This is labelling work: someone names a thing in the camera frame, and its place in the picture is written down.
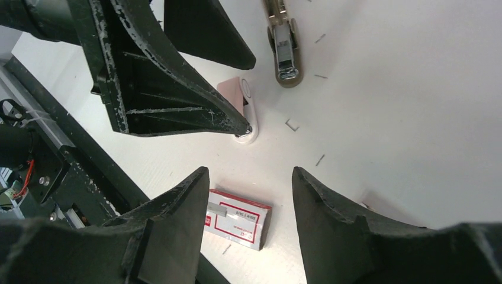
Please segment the black metal frame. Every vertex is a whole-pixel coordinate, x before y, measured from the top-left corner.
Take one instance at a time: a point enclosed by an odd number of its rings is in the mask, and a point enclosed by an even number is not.
[[[292,185],[308,283],[502,283],[502,224],[434,231],[370,211],[300,167]]]
[[[52,283],[54,279],[62,281],[58,283],[65,283],[68,277],[84,282],[92,281],[93,277],[100,277],[101,272],[85,276],[80,271],[67,268],[67,265],[73,264],[75,267],[81,267],[87,259],[87,256],[83,255],[84,251],[86,251],[94,257],[103,259],[103,262],[95,259],[96,261],[93,260],[93,263],[85,265],[93,267],[92,273],[104,269],[107,266],[105,262],[117,260],[117,263],[110,263],[110,265],[122,263],[120,269],[122,269],[123,274],[116,273],[116,270],[103,272],[107,274],[103,276],[104,278],[99,279],[110,280],[107,283],[124,283],[124,277],[126,276],[130,280],[137,279],[135,283],[194,283],[191,279],[195,279],[196,274],[196,283],[228,283],[199,252],[209,191],[207,169],[197,170],[179,186],[150,201],[71,114],[52,97],[47,89],[15,57],[5,65],[5,68],[12,73],[11,79],[18,80],[22,88],[25,88],[47,111],[75,146],[53,148],[54,153],[61,154],[64,157],[63,161],[68,165],[68,168],[61,172],[64,180],[57,185],[57,188],[52,191],[44,191],[47,197],[43,199],[34,198],[30,190],[27,200],[23,202],[34,207],[26,208],[26,210],[22,208],[25,216],[35,219],[2,224],[2,230],[0,230],[2,236],[0,238],[9,240],[4,243],[0,242],[0,251],[4,251],[5,255],[17,254],[15,251],[10,251],[10,249],[18,247],[15,244],[21,241],[20,238],[23,238],[23,240],[28,238],[31,241],[23,244],[21,251],[24,251],[24,253],[20,253],[18,257],[11,259],[10,262],[5,262],[7,261],[5,259],[1,261],[0,257],[0,282],[3,283],[4,279],[6,281],[8,279],[21,279],[27,281],[25,283],[29,283],[33,280],[31,277],[37,277],[37,283],[45,283],[44,281]],[[35,129],[41,133],[44,143],[50,143],[50,139],[46,137],[46,134],[40,128],[35,125]],[[31,183],[31,187],[37,186],[36,180],[34,183]],[[180,192],[191,191],[190,188],[197,188],[197,197],[195,200],[192,199],[193,202],[184,201],[185,193]],[[93,226],[77,230],[77,233],[74,233],[74,231],[69,231],[68,224],[64,222],[64,227],[49,223],[49,215],[54,212],[55,206],[58,206],[61,211],[67,211],[71,208],[78,209],[85,216],[86,221]],[[193,216],[183,214],[182,217],[177,217],[173,215],[173,210],[183,206],[191,211]],[[117,217],[115,210],[121,214],[120,217]],[[162,224],[152,227],[152,224],[155,224],[159,219],[164,220],[161,222]],[[140,232],[143,232],[143,234],[149,233],[146,236],[141,236]],[[192,233],[189,233],[190,237],[183,236],[179,238],[178,235],[184,234],[184,232]],[[54,241],[52,246],[39,241],[46,238]],[[120,238],[124,241],[129,239],[130,241],[129,244],[124,246],[124,242],[114,241],[114,238]],[[103,241],[104,244],[111,247],[95,246],[96,240]],[[143,251],[140,247],[133,247],[136,250],[131,251],[131,246],[136,245],[143,246]],[[82,252],[74,255],[69,260],[67,246],[80,247]],[[46,253],[45,249],[50,249],[51,253]],[[126,249],[126,254],[120,252],[124,249]],[[186,254],[186,250],[190,250],[192,253]],[[45,262],[34,261],[44,257],[49,257],[53,261],[49,261],[49,259]],[[52,267],[60,259],[67,260],[66,263],[56,265],[61,270],[54,270],[53,268],[47,268],[47,266],[45,266],[47,271],[42,272],[39,269],[39,267],[42,268],[40,263],[47,263]],[[126,259],[128,259],[128,262],[134,262],[129,263],[129,268],[124,267]],[[159,259],[162,259],[160,263],[165,262],[165,265],[159,266]],[[181,259],[188,268],[166,276],[165,273],[170,267],[179,268],[177,264],[173,265],[175,259]],[[16,264],[18,262],[25,263],[23,265],[25,269],[31,270],[32,273],[29,273],[30,275],[21,275],[24,272],[14,268],[18,265]],[[4,270],[2,267],[12,267],[12,269]],[[181,282],[166,282],[172,279],[184,280],[180,280]]]
[[[114,131],[148,137],[249,130],[244,116],[176,49],[254,67],[256,58],[217,0],[168,1],[165,32],[148,0],[31,1],[0,0],[0,25],[80,44],[92,92],[101,95]]]

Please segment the white background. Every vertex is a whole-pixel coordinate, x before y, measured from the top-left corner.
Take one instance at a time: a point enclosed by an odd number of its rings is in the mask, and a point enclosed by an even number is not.
[[[502,1],[289,0],[306,71],[294,89],[275,82],[260,1],[220,2],[255,69],[186,58],[214,86],[237,75],[250,82],[260,124],[250,146],[221,134],[114,133],[89,94],[80,47],[24,34],[14,54],[150,198],[208,166],[213,187],[273,205],[260,252],[205,234],[202,252],[231,283],[305,283],[294,166],[413,224],[501,220]]]

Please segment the cable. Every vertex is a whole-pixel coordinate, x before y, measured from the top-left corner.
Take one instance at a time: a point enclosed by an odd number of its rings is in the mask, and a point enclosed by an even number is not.
[[[28,168],[28,173],[26,174],[26,178],[24,179],[24,185],[22,186],[21,191],[16,193],[12,198],[16,199],[19,196],[24,196],[28,189],[28,183],[30,182],[31,174],[33,173],[33,167],[35,166],[35,160],[30,160],[30,168]]]

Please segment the box label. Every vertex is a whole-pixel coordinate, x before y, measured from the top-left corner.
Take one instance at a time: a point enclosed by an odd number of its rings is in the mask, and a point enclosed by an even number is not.
[[[230,218],[232,221],[229,222],[226,218],[218,218],[217,215],[214,228],[254,244],[260,215],[224,202],[220,202],[220,205],[227,207],[227,218],[234,215],[236,220]]]

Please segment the staple box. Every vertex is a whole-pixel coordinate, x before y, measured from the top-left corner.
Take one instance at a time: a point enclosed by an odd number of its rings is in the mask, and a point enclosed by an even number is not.
[[[260,250],[266,239],[272,207],[211,189],[204,229]]]

